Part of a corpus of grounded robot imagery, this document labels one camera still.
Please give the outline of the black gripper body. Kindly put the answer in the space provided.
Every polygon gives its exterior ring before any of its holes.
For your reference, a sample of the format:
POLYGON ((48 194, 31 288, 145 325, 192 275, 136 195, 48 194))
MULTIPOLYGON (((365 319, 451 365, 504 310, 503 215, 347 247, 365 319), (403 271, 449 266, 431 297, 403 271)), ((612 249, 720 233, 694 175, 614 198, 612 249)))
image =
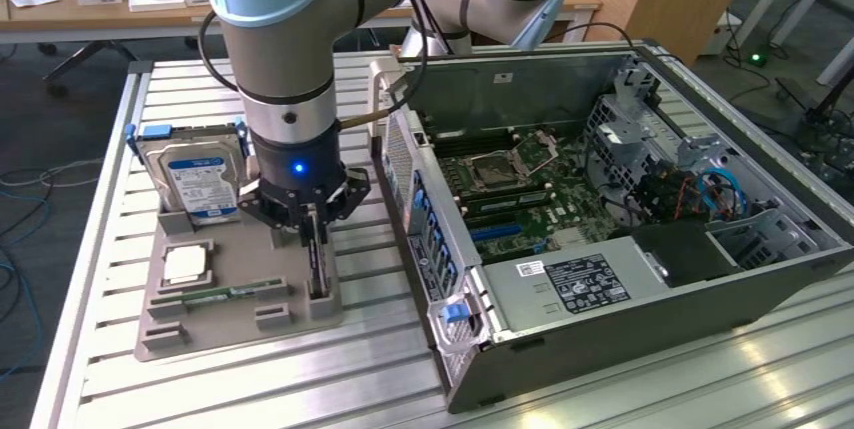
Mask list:
POLYGON ((260 170, 261 212, 283 225, 296 225, 304 206, 316 204, 325 220, 345 207, 345 166, 340 159, 340 123, 301 143, 280 143, 249 131, 260 170))

